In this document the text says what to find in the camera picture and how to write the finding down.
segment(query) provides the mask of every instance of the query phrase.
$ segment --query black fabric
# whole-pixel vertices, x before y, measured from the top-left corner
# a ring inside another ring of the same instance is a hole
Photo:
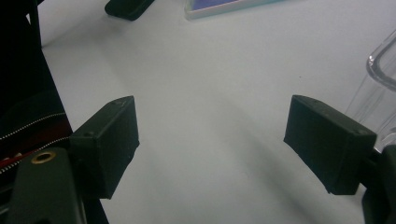
[[[42,91],[55,90],[50,70],[24,16],[0,17],[0,117],[16,103]]]
[[[64,113],[64,108],[56,90],[41,91],[16,102],[0,117],[0,136],[15,132],[21,127],[46,116]]]

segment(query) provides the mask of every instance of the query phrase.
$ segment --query zipper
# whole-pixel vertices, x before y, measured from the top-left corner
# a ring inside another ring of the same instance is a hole
[[[8,134],[6,134],[4,136],[1,136],[0,137],[0,141],[5,140],[6,138],[9,138],[10,136],[12,136],[12,135],[14,135],[16,133],[20,133],[21,131],[23,131],[23,130],[29,128],[30,126],[32,126],[32,125],[34,125],[34,124],[36,124],[38,122],[41,122],[41,121],[43,121],[45,119],[51,119],[51,118],[59,117],[59,116],[63,116],[63,115],[66,115],[66,113],[63,112],[63,113],[52,114],[52,115],[48,115],[48,116],[46,116],[44,118],[37,119],[37,120],[35,120],[35,121],[33,121],[33,122],[29,123],[29,124],[26,124],[25,126],[19,128],[18,130],[14,131],[12,133],[8,133]]]
[[[67,140],[67,139],[69,139],[69,137],[58,138],[58,139],[56,139],[56,140],[54,140],[54,141],[52,141],[52,142],[47,143],[47,144],[44,145],[43,147],[40,147],[39,149],[33,150],[33,151],[31,151],[31,152],[28,152],[28,153],[22,155],[22,158],[21,158],[20,160],[14,161],[14,162],[12,162],[12,163],[9,164],[9,165],[7,165],[7,166],[5,166],[5,167],[3,167],[3,168],[0,168],[0,175],[3,174],[3,173],[5,173],[6,171],[9,171],[10,169],[16,167],[16,166],[22,161],[22,159],[23,159],[24,157],[26,157],[26,156],[28,156],[28,155],[30,155],[30,154],[33,154],[33,153],[35,153],[35,152],[37,152],[37,151],[40,151],[40,150],[42,150],[42,149],[44,149],[44,148],[46,148],[46,147],[49,147],[50,145],[53,145],[53,144],[55,144],[55,143],[59,143],[59,142],[61,142],[61,141]]]

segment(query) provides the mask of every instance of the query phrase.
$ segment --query black object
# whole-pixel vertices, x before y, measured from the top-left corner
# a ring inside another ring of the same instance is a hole
[[[68,150],[22,160],[7,223],[108,223],[99,198],[112,196],[139,145],[134,97],[108,103],[70,139]]]
[[[396,223],[396,146],[374,149],[376,134],[321,101],[291,98],[285,142],[327,191],[355,194],[362,183],[366,224]]]
[[[38,3],[37,0],[31,0],[32,9],[29,12],[30,24],[34,28],[35,42],[37,46],[41,47],[40,21],[38,18]]]
[[[154,0],[110,0],[105,6],[105,12],[110,16],[135,21],[152,2]]]

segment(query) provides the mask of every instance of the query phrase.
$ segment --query glass beaker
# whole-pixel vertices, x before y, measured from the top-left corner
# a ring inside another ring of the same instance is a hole
[[[396,31],[369,56],[368,74],[346,115],[376,132],[375,149],[396,144]]]

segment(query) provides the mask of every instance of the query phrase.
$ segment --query dark green plastic part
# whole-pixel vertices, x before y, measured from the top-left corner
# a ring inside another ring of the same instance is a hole
[[[139,146],[134,97],[105,105],[70,136],[70,145],[82,194],[110,199]]]
[[[33,158],[43,162],[33,163]],[[86,223],[64,148],[48,148],[21,161],[7,218],[7,224],[14,223]]]
[[[105,6],[105,12],[128,21],[137,20],[154,0],[111,0]]]
[[[360,164],[375,139],[375,133],[321,101],[292,96],[284,141],[330,193],[355,194]]]

